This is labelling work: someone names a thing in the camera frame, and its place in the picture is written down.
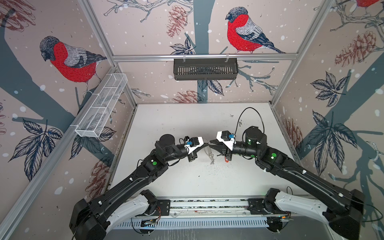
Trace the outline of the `silver metal carabiner keyring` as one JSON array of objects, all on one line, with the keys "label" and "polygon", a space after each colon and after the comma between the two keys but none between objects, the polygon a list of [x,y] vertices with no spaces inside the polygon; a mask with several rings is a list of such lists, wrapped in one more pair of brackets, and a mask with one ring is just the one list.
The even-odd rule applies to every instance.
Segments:
[{"label": "silver metal carabiner keyring", "polygon": [[205,148],[205,152],[207,154],[207,156],[210,158],[211,160],[211,165],[214,165],[215,164],[215,156],[214,154],[212,153],[212,150],[211,148],[207,147]]}]

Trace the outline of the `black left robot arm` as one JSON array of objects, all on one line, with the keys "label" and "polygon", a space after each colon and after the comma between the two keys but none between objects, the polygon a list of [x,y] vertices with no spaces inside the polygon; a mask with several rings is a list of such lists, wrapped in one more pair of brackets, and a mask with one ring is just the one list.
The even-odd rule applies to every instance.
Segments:
[{"label": "black left robot arm", "polygon": [[174,136],[166,134],[155,142],[155,148],[137,168],[116,186],[87,202],[78,201],[73,209],[69,227],[75,240],[102,240],[116,226],[138,215],[157,212],[158,199],[144,187],[154,182],[183,158],[194,160],[198,151],[209,144],[201,137],[187,138],[176,145]]}]

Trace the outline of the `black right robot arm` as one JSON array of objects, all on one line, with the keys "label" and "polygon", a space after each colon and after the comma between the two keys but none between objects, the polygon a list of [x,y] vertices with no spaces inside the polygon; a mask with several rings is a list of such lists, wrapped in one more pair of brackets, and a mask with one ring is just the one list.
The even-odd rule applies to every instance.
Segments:
[{"label": "black right robot arm", "polygon": [[308,172],[286,154],[269,147],[267,136],[258,127],[246,129],[244,141],[237,141],[229,131],[218,132],[216,139],[210,141],[210,148],[228,161],[233,155],[255,159],[264,172],[279,176],[313,196],[313,199],[307,199],[271,188],[263,200],[266,212],[294,212],[328,224],[345,239],[360,238],[364,194],[342,189]]}]

